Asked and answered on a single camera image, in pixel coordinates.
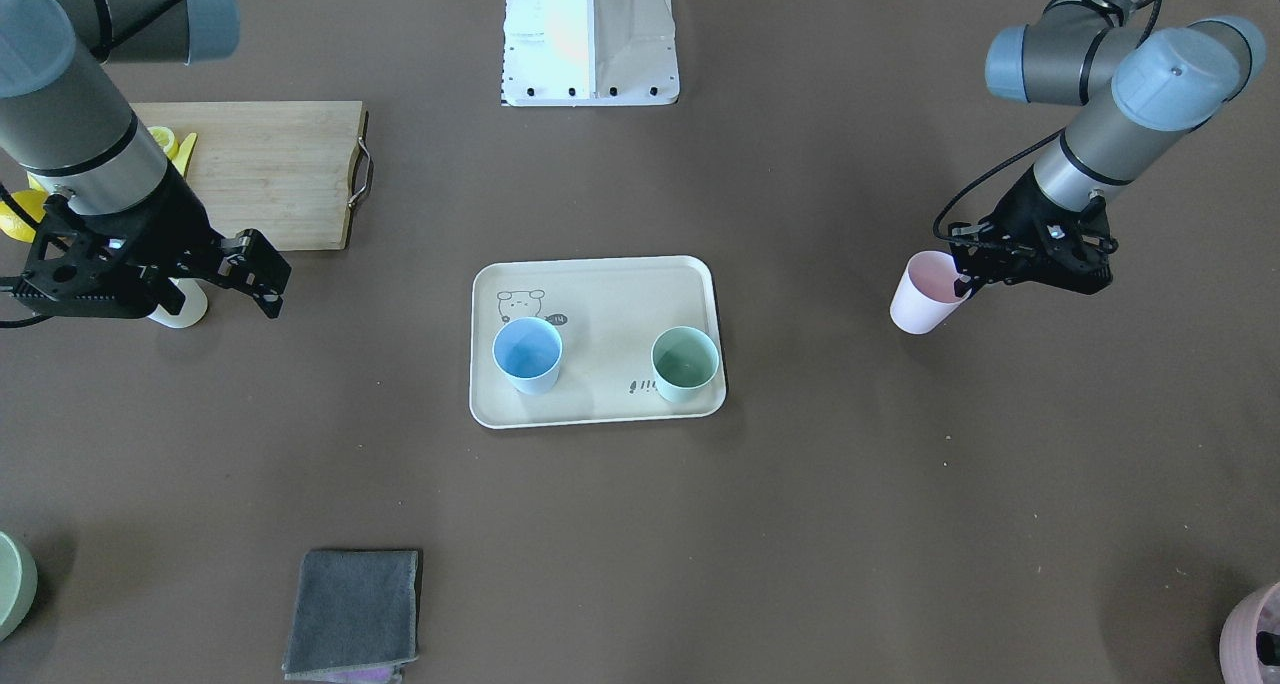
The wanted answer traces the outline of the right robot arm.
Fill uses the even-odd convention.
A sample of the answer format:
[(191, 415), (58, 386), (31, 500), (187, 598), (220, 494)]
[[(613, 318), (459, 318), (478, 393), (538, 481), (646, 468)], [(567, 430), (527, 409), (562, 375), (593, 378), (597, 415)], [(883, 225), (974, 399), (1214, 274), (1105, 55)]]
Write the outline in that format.
[(179, 287), (206, 281), (278, 318), (291, 265), (259, 231), (216, 232), (186, 178), (104, 70), (120, 61), (229, 58), (237, 0), (1, 0), (3, 150), (44, 188), (3, 292), (51, 318), (140, 319), (195, 310)]

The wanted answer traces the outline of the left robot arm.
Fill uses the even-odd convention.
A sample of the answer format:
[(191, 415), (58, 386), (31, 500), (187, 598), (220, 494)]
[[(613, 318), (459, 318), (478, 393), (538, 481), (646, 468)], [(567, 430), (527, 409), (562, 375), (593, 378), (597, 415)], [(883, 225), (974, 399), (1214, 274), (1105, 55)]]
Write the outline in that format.
[(1117, 250), (1107, 205), (1183, 136), (1261, 73), (1266, 44), (1239, 17), (1140, 29), (1156, 0), (1050, 0), (1037, 23), (1001, 31), (986, 59), (991, 94), (1076, 105), (1062, 131), (974, 224), (934, 224), (957, 270), (956, 296), (1037, 282), (1093, 295), (1111, 283)]

